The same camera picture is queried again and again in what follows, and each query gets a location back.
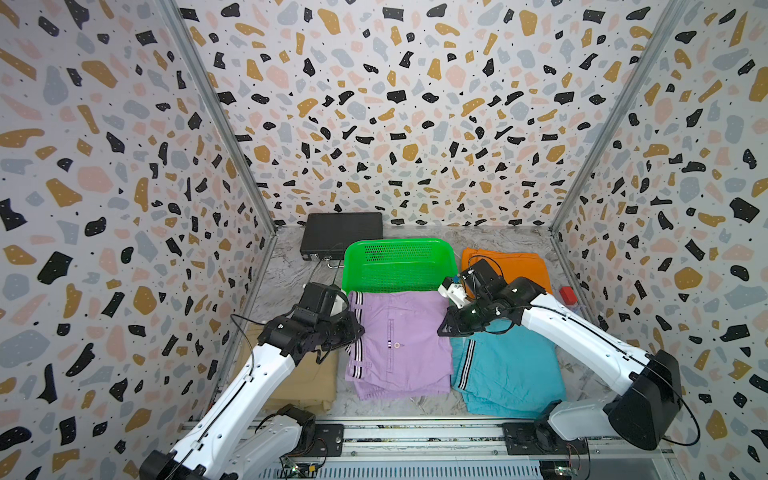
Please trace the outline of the beige pants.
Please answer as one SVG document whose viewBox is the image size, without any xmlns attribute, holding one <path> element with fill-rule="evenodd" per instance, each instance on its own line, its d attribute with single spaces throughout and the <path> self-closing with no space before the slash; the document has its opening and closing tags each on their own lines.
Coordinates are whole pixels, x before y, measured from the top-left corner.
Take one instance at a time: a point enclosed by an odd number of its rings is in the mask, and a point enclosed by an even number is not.
<svg viewBox="0 0 768 480">
<path fill-rule="evenodd" d="M 306 355 L 272 393 L 260 414 L 277 412 L 288 404 L 316 416 L 329 413 L 337 397 L 338 365 L 338 351 L 331 352 L 321 364 L 314 353 Z"/>
</svg>

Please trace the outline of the purple pants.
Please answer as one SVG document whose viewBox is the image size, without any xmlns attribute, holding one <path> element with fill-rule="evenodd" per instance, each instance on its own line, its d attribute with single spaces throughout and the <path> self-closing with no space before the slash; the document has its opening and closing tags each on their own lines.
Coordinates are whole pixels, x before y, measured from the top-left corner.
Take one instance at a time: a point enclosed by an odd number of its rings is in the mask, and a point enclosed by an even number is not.
<svg viewBox="0 0 768 480">
<path fill-rule="evenodd" d="M 364 329 L 347 348 L 345 379 L 361 400 L 447 394 L 453 375 L 450 340 L 437 334 L 450 302 L 436 291 L 348 294 Z"/>
</svg>

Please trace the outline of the teal pants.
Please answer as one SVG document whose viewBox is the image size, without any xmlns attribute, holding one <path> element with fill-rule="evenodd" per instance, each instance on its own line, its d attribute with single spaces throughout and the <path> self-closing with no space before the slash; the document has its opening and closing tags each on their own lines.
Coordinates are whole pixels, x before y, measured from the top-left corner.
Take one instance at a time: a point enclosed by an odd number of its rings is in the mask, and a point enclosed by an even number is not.
<svg viewBox="0 0 768 480">
<path fill-rule="evenodd" d="M 556 347 L 536 332 L 499 319 L 450 345 L 452 388 L 473 415 L 533 419 L 566 399 Z"/>
</svg>

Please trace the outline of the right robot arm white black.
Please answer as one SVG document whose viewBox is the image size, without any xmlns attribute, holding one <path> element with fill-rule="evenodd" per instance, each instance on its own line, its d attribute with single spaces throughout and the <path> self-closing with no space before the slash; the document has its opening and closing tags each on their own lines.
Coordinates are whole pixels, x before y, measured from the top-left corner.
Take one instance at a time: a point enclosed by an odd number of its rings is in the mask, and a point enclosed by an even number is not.
<svg viewBox="0 0 768 480">
<path fill-rule="evenodd" d="M 590 437 L 619 437 L 653 451 L 686 406 L 674 356 L 664 350 L 648 353 L 601 331 L 526 277 L 508 282 L 481 260 L 445 278 L 438 291 L 450 302 L 439 336 L 470 337 L 507 320 L 552 341 L 611 389 L 601 399 L 550 403 L 533 423 L 533 437 L 546 452 Z"/>
</svg>

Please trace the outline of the green plastic basket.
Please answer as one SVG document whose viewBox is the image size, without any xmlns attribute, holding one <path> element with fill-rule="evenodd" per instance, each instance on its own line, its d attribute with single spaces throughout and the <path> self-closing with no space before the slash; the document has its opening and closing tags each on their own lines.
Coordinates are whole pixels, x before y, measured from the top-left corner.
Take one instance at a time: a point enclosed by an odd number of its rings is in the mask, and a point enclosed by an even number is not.
<svg viewBox="0 0 768 480">
<path fill-rule="evenodd" d="M 437 291 L 446 277 L 458 275 L 453 248 L 434 238 L 359 241 L 344 255 L 346 292 Z"/>
</svg>

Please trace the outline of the orange pants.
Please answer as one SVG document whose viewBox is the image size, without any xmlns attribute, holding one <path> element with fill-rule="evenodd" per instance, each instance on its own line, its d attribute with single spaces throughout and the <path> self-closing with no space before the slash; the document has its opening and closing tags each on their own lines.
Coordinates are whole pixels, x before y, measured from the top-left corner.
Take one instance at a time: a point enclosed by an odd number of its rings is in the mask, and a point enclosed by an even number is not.
<svg viewBox="0 0 768 480">
<path fill-rule="evenodd" d="M 492 279 L 476 281 L 473 277 L 466 277 L 464 271 L 474 270 L 475 264 L 482 261 L 486 261 L 494 270 L 494 274 L 491 275 Z M 492 295 L 500 292 L 504 288 L 500 280 L 501 277 L 504 278 L 506 284 L 519 277 L 525 277 L 543 287 L 547 293 L 552 293 L 546 264 L 536 253 L 503 253 L 476 248 L 463 250 L 460 264 L 460 283 L 469 299 L 475 299 L 474 288 L 478 285 L 486 285 Z"/>
</svg>

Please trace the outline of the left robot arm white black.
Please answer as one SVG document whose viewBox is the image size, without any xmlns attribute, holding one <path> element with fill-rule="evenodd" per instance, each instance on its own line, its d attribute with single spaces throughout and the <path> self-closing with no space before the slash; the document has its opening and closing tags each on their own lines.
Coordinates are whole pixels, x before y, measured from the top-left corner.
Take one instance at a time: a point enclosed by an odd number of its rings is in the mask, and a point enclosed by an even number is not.
<svg viewBox="0 0 768 480">
<path fill-rule="evenodd" d="M 310 282 L 297 304 L 266 323 L 249 359 L 206 415 L 169 452 L 152 451 L 142 479 L 249 479 L 279 459 L 330 454 L 314 414 L 288 404 L 253 421 L 302 359 L 322 363 L 357 340 L 364 329 L 347 295 Z"/>
</svg>

